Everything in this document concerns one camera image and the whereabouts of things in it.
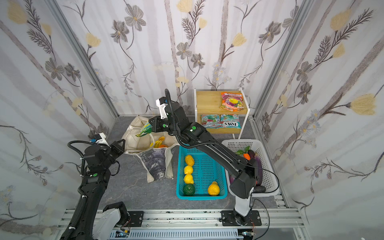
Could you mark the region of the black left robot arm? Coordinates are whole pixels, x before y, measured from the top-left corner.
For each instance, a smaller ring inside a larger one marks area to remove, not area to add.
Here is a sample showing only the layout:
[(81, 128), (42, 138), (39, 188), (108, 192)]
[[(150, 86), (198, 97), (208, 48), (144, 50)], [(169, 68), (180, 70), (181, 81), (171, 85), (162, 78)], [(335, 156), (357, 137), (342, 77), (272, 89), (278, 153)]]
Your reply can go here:
[(68, 147), (81, 156), (82, 182), (78, 187), (80, 199), (61, 240), (102, 240), (108, 237), (116, 224), (127, 219), (124, 204), (114, 204), (94, 225), (100, 201), (112, 176), (109, 168), (125, 152), (126, 141), (111, 145), (87, 141), (70, 141)]

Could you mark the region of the red green candy bag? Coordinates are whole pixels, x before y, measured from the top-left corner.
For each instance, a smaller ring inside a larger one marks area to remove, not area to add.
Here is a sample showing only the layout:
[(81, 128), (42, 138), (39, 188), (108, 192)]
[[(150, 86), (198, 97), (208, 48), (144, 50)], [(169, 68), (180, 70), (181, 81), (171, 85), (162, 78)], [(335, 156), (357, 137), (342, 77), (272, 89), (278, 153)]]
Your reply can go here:
[(201, 125), (206, 129), (218, 129), (222, 127), (220, 115), (202, 115)]

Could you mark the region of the dark cucumber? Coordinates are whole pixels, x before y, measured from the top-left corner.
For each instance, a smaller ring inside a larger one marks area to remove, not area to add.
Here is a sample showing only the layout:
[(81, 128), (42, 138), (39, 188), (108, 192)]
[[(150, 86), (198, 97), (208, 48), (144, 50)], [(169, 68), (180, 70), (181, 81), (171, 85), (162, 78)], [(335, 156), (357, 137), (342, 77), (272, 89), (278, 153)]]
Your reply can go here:
[(265, 186), (255, 186), (253, 189), (253, 194), (261, 194), (267, 191)]

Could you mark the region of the yellow lemon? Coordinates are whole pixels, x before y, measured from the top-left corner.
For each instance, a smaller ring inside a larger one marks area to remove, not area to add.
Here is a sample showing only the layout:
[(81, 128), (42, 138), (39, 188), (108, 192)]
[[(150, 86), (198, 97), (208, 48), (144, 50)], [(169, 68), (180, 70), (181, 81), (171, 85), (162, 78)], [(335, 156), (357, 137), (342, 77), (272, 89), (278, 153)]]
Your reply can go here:
[(191, 185), (193, 185), (193, 184), (194, 184), (194, 179), (193, 179), (192, 174), (186, 174), (186, 175), (184, 176), (184, 182), (185, 182), (185, 184), (191, 184)]
[(193, 169), (192, 166), (188, 166), (188, 165), (187, 165), (187, 166), (184, 168), (184, 174), (185, 174), (185, 175), (191, 175), (193, 172), (194, 172), (194, 169)]
[(195, 160), (191, 155), (187, 155), (185, 157), (185, 163), (187, 164), (187, 166), (193, 167), (195, 164)]

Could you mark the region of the yellow lemon top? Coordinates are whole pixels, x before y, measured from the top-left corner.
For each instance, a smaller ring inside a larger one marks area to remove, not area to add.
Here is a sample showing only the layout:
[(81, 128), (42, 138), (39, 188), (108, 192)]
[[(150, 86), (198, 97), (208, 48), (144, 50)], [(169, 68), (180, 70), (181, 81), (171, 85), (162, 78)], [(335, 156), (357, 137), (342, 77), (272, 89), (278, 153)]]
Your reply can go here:
[(195, 160), (191, 155), (187, 155), (185, 157), (185, 163), (187, 164), (187, 166), (193, 167), (195, 164)]

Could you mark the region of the cream canvas tote bag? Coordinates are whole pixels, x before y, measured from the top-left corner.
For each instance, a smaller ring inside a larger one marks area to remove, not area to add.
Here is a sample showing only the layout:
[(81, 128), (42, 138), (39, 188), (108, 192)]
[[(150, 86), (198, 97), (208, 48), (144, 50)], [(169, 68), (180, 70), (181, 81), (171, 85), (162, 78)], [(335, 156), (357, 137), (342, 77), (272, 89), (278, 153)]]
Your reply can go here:
[[(136, 156), (140, 159), (147, 171), (147, 182), (172, 179), (174, 177), (172, 167), (172, 149), (178, 145), (177, 140), (168, 133), (150, 133), (143, 137), (136, 137), (141, 128), (146, 124), (148, 118), (137, 116), (128, 126), (123, 135), (126, 140), (125, 154)], [(164, 136), (164, 144), (168, 148), (150, 148), (150, 144)]]

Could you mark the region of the green snack bag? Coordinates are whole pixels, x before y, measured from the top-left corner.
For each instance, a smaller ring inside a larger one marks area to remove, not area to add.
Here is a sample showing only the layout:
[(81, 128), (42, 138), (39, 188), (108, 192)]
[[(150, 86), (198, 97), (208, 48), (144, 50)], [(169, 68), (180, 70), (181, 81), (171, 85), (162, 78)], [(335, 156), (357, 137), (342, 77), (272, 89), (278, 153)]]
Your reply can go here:
[(141, 128), (140, 132), (136, 134), (136, 137), (140, 138), (147, 134), (150, 134), (152, 132), (152, 125), (149, 123), (149, 121), (146, 122), (146, 124)]

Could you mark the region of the orange snack bag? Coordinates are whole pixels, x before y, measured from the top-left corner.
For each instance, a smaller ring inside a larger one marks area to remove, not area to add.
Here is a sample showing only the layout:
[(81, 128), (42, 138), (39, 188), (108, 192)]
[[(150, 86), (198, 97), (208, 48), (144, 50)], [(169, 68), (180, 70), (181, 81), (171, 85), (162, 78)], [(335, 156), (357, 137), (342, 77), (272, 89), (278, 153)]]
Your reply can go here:
[(238, 112), (244, 109), (244, 98), (242, 94), (221, 92), (221, 109)]

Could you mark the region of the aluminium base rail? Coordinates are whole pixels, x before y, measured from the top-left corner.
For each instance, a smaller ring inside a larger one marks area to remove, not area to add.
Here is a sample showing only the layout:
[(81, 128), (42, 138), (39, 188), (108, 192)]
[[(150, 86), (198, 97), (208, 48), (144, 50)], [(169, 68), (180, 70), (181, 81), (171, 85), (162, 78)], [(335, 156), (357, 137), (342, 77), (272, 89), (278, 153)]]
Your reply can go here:
[(241, 226), (231, 210), (133, 210), (130, 219), (105, 233), (124, 240), (258, 239), (308, 240), (309, 234), (297, 209), (255, 209)]

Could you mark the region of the white wooden shelf rack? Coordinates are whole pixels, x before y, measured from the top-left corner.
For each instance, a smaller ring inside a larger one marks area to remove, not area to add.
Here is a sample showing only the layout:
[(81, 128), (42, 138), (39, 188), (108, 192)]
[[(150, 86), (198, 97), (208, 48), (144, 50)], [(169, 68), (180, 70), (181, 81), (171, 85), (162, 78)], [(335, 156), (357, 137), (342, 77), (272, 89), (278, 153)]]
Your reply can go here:
[[(231, 112), (225, 109), (221, 109), (222, 104), (221, 92), (242, 94), (244, 100), (244, 108), (238, 112)], [(240, 139), (246, 122), (250, 114), (249, 103), (246, 99), (246, 95), (243, 90), (220, 90), (220, 91), (206, 91), (194, 89), (194, 107), (195, 107), (195, 121), (201, 123), (202, 115), (222, 115), (222, 114), (236, 114), (238, 116), (245, 116), (244, 122), (241, 124), (241, 129), (231, 128), (219, 128), (219, 129), (208, 129), (211, 134), (232, 134), (234, 139)]]

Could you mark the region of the orange carrot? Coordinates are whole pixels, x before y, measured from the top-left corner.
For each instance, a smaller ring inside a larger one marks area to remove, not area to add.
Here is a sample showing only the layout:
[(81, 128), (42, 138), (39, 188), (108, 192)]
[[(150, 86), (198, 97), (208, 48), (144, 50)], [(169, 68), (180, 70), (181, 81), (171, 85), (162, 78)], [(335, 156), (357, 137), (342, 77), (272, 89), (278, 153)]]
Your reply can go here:
[(250, 155), (247, 154), (247, 153), (243, 154), (243, 157), (244, 157), (247, 161), (249, 161), (249, 160), (251, 159)]

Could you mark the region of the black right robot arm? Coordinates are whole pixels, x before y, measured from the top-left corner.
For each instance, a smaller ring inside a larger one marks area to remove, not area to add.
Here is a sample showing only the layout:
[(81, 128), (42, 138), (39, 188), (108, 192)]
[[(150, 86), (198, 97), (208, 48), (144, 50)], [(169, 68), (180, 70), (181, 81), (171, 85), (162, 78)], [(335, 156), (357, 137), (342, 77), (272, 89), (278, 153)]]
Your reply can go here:
[(159, 98), (156, 104), (160, 115), (149, 120), (153, 132), (167, 132), (176, 138), (181, 147), (202, 151), (235, 177), (230, 184), (230, 189), (236, 196), (233, 218), (236, 225), (246, 225), (251, 220), (251, 193), (258, 178), (258, 170), (252, 165), (253, 162), (225, 147), (201, 124), (191, 122), (179, 103), (171, 100), (169, 90), (165, 90), (165, 96)]

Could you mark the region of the teal plastic basket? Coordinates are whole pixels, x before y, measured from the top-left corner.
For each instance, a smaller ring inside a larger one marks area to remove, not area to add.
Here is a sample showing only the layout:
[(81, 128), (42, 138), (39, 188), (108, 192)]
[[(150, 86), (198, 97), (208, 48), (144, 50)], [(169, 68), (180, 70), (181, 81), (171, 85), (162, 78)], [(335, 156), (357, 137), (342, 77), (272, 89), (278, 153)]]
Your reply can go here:
[[(191, 196), (187, 196), (184, 191), (186, 189), (184, 168), (187, 166), (185, 161), (187, 156), (191, 156), (195, 161), (192, 166), (195, 193)], [(219, 186), (220, 192), (217, 196), (211, 196), (208, 192), (212, 182), (216, 182)], [(225, 199), (228, 195), (225, 169), (210, 156), (197, 149), (179, 148), (176, 194), (179, 199), (189, 201)]]

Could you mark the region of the yellow banana bunch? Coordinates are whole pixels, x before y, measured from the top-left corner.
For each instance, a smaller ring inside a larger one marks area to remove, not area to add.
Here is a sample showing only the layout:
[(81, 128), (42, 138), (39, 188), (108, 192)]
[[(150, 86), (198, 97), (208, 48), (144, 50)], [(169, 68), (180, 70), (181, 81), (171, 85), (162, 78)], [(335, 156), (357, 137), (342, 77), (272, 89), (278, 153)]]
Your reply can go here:
[(164, 140), (165, 140), (164, 136), (160, 137), (157, 141), (150, 144), (150, 148), (157, 149), (160, 145), (164, 145)]

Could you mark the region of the purple eggplant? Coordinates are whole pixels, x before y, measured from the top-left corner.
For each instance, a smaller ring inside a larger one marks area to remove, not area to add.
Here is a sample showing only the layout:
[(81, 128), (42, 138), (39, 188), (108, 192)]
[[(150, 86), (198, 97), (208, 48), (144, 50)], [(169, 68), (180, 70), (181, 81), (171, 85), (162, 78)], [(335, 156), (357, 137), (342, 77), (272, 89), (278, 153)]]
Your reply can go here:
[(252, 162), (252, 165), (257, 167), (257, 174), (256, 174), (256, 179), (257, 183), (256, 186), (261, 186), (263, 182), (263, 166), (262, 166), (262, 161), (257, 153), (255, 153), (252, 150), (248, 150), (248, 155), (250, 156), (251, 160), (254, 160)]

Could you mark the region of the white plastic basket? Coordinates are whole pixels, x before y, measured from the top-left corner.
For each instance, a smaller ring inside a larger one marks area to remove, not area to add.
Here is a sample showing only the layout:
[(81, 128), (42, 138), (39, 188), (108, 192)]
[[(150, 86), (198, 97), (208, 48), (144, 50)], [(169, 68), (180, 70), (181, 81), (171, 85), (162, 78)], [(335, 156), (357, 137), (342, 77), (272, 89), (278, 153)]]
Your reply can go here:
[(280, 193), (279, 181), (277, 177), (270, 173), (270, 171), (273, 173), (274, 171), (262, 142), (252, 139), (232, 139), (224, 140), (222, 144), (235, 153), (239, 150), (245, 151), (247, 147), (249, 147), (249, 149), (252, 150), (261, 160), (262, 168), (266, 169), (266, 171), (263, 170), (263, 180), (261, 186), (266, 188), (266, 192), (255, 193), (253, 194), (253, 197), (269, 197)]

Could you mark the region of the green avocado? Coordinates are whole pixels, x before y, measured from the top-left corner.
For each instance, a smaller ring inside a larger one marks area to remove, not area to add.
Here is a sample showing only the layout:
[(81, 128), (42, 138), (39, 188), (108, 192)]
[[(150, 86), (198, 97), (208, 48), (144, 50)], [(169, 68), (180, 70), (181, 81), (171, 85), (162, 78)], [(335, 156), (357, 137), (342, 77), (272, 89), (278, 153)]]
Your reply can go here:
[(183, 188), (184, 196), (191, 197), (195, 194), (196, 188), (194, 184), (186, 184)]

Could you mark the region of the Fox's candy bag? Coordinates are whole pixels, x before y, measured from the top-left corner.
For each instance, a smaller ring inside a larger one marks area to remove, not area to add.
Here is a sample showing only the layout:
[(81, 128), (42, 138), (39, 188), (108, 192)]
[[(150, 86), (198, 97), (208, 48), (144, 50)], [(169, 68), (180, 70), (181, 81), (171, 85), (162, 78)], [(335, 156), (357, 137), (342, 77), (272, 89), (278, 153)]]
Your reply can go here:
[(221, 115), (222, 128), (241, 129), (238, 115)]

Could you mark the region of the large yellow citrus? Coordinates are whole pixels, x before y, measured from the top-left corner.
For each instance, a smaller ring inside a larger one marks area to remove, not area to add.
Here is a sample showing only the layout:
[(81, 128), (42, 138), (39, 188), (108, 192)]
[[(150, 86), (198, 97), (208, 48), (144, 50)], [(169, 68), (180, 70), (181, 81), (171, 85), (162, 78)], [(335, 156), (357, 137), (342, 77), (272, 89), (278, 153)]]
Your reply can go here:
[(212, 184), (208, 187), (208, 194), (210, 196), (218, 196), (220, 191), (221, 190), (217, 182), (212, 182)]

